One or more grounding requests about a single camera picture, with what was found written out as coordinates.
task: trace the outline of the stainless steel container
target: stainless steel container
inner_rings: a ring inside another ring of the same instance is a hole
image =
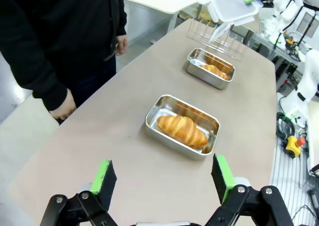
[[[232,64],[203,49],[196,48],[188,56],[187,60],[188,64],[186,71],[189,74],[196,76],[220,90],[225,89],[234,78],[235,68]],[[204,69],[201,65],[215,65],[221,72],[228,75],[229,80],[225,80],[224,78]]]
[[[194,150],[191,147],[171,138],[159,129],[157,126],[157,118],[159,116],[175,116],[177,114],[187,116],[192,119],[198,129],[205,134],[208,138],[208,143],[204,150]],[[147,133],[150,136],[195,160],[203,160],[206,156],[213,152],[220,130],[220,124],[216,118],[171,95],[163,95],[159,98],[146,115],[145,124]]]

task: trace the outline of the croissant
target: croissant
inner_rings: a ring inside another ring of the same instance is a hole
[[[222,71],[220,71],[214,65],[201,65],[201,67],[203,67],[205,70],[208,70],[208,71],[214,73],[215,75],[218,75],[219,77],[221,77],[221,78],[223,78],[225,80],[229,80],[228,75],[224,74]]]
[[[167,135],[195,150],[201,150],[207,144],[207,137],[188,117],[180,115],[160,116],[157,123]]]

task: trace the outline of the bolt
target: bolt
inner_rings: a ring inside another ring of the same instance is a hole
[[[59,203],[61,203],[63,201],[63,198],[62,197],[57,197],[56,198],[56,202],[59,204]]]
[[[82,199],[86,200],[89,197],[88,193],[83,193],[82,194]]]
[[[266,188],[266,194],[271,195],[273,191],[270,188]]]
[[[240,193],[245,192],[245,188],[242,187],[242,186],[239,186],[239,187],[238,187],[238,192],[240,192]]]

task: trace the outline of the wire rack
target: wire rack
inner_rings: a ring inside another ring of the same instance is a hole
[[[217,40],[209,43],[209,39],[213,32],[218,28],[218,25],[211,21],[204,23],[203,20],[196,21],[195,19],[192,19],[188,29],[187,37],[211,47],[223,54],[226,54],[236,60],[241,60],[250,44],[250,41],[245,37],[233,33],[231,31],[232,27]]]

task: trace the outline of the person's left hand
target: person's left hand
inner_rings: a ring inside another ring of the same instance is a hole
[[[116,56],[123,55],[128,49],[128,37],[126,35],[119,35],[116,37],[116,40]]]

